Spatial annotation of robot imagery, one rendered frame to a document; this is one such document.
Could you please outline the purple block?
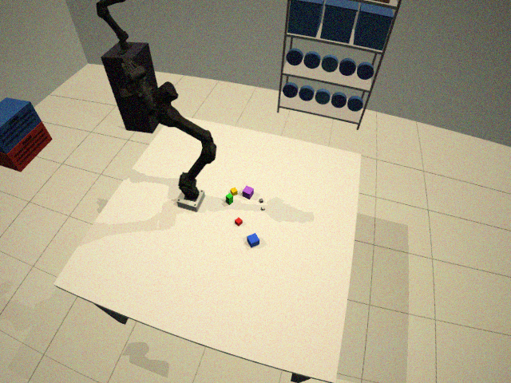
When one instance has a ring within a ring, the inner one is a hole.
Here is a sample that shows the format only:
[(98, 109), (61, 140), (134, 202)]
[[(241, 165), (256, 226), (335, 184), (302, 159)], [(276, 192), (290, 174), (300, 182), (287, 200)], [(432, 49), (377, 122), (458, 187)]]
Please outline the purple block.
[(244, 190), (242, 191), (243, 197), (250, 199), (254, 194), (254, 188), (251, 188), (249, 186), (246, 186)]

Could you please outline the blue block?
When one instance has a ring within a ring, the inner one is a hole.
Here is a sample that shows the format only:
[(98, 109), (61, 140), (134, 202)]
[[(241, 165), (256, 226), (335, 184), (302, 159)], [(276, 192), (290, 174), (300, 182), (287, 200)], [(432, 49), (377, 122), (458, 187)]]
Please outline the blue block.
[(259, 245), (259, 238), (257, 237), (256, 233), (247, 236), (247, 242), (250, 245), (250, 247)]

